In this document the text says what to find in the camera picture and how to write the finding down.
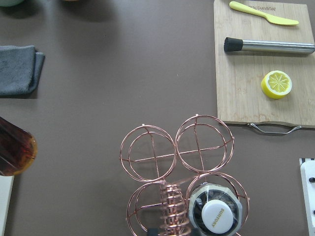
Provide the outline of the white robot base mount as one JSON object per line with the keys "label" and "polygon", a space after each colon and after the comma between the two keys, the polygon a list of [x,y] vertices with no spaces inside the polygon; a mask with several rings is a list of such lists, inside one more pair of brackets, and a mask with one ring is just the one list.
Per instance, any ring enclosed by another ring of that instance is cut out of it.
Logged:
{"label": "white robot base mount", "polygon": [[306,210],[308,231],[315,235],[315,159],[300,158],[300,173]]}

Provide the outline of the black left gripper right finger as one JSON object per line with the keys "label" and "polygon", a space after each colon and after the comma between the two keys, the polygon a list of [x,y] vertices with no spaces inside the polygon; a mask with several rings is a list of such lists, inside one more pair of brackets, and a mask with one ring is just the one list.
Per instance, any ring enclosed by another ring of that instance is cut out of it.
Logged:
{"label": "black left gripper right finger", "polygon": [[191,230],[191,236],[200,236],[200,231],[197,228]]}

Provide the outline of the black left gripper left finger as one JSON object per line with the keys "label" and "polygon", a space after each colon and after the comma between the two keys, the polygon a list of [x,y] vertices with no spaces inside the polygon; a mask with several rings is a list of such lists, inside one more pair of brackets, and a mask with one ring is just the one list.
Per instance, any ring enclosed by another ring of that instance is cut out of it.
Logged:
{"label": "black left gripper left finger", "polygon": [[147,230],[147,236],[160,236],[159,228],[149,228]]}

